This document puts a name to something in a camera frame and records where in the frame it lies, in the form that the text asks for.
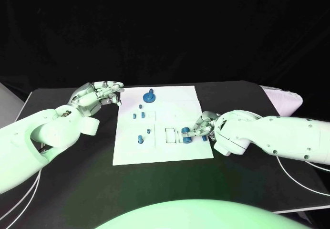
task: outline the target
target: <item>robotic hand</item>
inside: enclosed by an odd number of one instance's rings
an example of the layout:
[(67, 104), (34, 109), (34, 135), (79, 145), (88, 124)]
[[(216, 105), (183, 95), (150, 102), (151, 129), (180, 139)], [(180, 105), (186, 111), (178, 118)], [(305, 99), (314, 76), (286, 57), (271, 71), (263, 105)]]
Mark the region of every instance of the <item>robotic hand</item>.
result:
[[(86, 83), (66, 105), (43, 110), (0, 129), (0, 193), (16, 187), (78, 141), (80, 133), (95, 135), (99, 121), (90, 118), (105, 104), (121, 105), (115, 92), (124, 84)], [(42, 153), (30, 141), (50, 148)]]
[(181, 137), (204, 136), (225, 155), (242, 155), (256, 144), (274, 156), (330, 165), (330, 123), (294, 117), (261, 117), (235, 110), (223, 115), (204, 111), (190, 132)]

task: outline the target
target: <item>black curtain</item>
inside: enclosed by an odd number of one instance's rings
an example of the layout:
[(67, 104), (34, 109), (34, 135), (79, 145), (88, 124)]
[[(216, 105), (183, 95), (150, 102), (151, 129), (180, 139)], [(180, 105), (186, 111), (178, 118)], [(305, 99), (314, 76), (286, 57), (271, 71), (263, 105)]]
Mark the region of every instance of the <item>black curtain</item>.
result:
[(327, 1), (288, 0), (183, 8), (119, 7), (102, 0), (7, 0), (1, 5), (0, 81), (21, 98), (36, 88), (102, 80), (127, 85), (232, 80), (274, 85), (284, 65), (286, 71), (310, 52), (299, 50), (325, 30), (330, 8)]

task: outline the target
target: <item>black table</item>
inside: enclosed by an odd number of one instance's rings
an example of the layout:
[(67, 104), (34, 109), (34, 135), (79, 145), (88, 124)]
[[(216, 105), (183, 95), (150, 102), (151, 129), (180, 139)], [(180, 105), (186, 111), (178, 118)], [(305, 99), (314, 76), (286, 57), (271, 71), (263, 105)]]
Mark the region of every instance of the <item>black table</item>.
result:
[[(256, 84), (196, 83), (194, 88), (203, 111), (222, 114), (240, 109), (261, 116), (278, 115)], [(36, 90), (18, 119), (66, 104), (73, 90)], [(96, 136), (80, 135), (44, 167), (34, 199), (11, 228), (89, 229), (132, 209), (178, 199), (229, 200), (269, 211), (330, 205), (330, 197), (299, 187), (284, 174), (276, 158), (255, 145), (240, 156), (226, 157), (213, 150), (213, 159), (112, 166), (116, 116), (118, 107), (103, 106), (93, 116), (101, 121)], [(281, 161), (292, 177), (327, 193), (312, 167), (301, 161)], [(0, 195), (0, 215), (20, 200), (33, 181), (34, 177)], [(1, 221), (4, 226), (20, 210)]]

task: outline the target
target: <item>cable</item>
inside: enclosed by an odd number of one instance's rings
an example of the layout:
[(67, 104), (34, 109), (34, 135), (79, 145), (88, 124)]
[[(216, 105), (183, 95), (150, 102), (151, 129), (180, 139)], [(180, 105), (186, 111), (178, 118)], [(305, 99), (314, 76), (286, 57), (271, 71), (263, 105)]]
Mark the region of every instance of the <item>cable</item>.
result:
[(308, 161), (307, 161), (305, 163), (308, 163), (311, 166), (317, 167), (318, 169), (321, 169), (321, 170), (324, 170), (324, 171), (328, 171), (328, 172), (330, 172), (330, 169), (325, 169), (325, 168), (323, 168), (323, 167), (320, 167), (320, 166), (315, 166), (315, 165), (314, 165), (314, 164), (311, 164)]
[(310, 189), (307, 186), (304, 186), (304, 185), (291, 177), (291, 175), (288, 174), (286, 170), (284, 169), (284, 166), (282, 166), (282, 163), (281, 163), (281, 161), (279, 161), (278, 156), (276, 156), (276, 160), (278, 160), (279, 166), (281, 166), (281, 168), (282, 168), (282, 170), (284, 170), (286, 176), (291, 178), (291, 180), (292, 180), (301, 187), (304, 187), (307, 190), (312, 191), (312, 192), (317, 193), (317, 194), (321, 194), (321, 195), (330, 197), (330, 194), (325, 194), (325, 193), (323, 193), (323, 192), (317, 192), (317, 191), (314, 191), (312, 189)]
[[(39, 170), (39, 178), (37, 178), (37, 182), (36, 182), (36, 189), (37, 189), (37, 185), (39, 185), (39, 181), (40, 181), (40, 173), (42, 173), (42, 170)], [(11, 222), (11, 224), (7, 226), (7, 228), (5, 228), (5, 229), (8, 229), (8, 228), (10, 228), (10, 226), (14, 224), (14, 222), (16, 222), (16, 221), (17, 221), (17, 219), (20, 218), (21, 214), (24, 213), (26, 208), (29, 207), (29, 204), (30, 204), (31, 199), (33, 199), (33, 197), (34, 197), (34, 194), (36, 194), (36, 189), (34, 189), (34, 191), (33, 191), (33, 195), (31, 195), (31, 197), (30, 197), (29, 203), (27, 203), (27, 205), (26, 205), (26, 207), (24, 207), (23, 211), (20, 212), (20, 214), (18, 214), (17, 218), (14, 219), (14, 221)]]
[(16, 205), (11, 207), (11, 209), (7, 211), (7, 213), (1, 216), (0, 221), (1, 221), (1, 219), (8, 215), (8, 213), (14, 210), (14, 208), (18, 206), (18, 204), (20, 204), (21, 201), (24, 200), (26, 196), (29, 195), (29, 193), (30, 193), (30, 191), (31, 191), (31, 189), (33, 189), (33, 187), (34, 187), (34, 185), (36, 185), (36, 182), (39, 181), (40, 172), (42, 172), (42, 171), (39, 170), (39, 174), (37, 174), (37, 176), (36, 176), (34, 183), (33, 183), (33, 185), (30, 186), (30, 189), (29, 189), (27, 193), (24, 194), (23, 198), (21, 198), (20, 201), (16, 203)]

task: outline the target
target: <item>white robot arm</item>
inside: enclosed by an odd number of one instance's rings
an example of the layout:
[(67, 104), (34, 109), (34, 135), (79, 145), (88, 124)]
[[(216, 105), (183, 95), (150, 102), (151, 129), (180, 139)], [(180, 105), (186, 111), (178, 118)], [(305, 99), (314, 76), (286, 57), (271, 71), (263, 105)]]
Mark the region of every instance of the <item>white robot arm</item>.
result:
[(223, 115), (203, 112), (183, 137), (209, 135), (214, 149), (242, 155), (256, 144), (274, 156), (330, 165), (330, 123), (305, 118), (268, 116), (235, 110)]
[[(115, 92), (124, 84), (86, 83), (66, 105), (43, 110), (0, 129), (0, 193), (16, 187), (78, 141), (80, 133), (95, 135), (99, 121), (90, 118), (105, 104), (121, 105)], [(50, 148), (42, 153), (31, 143)]]

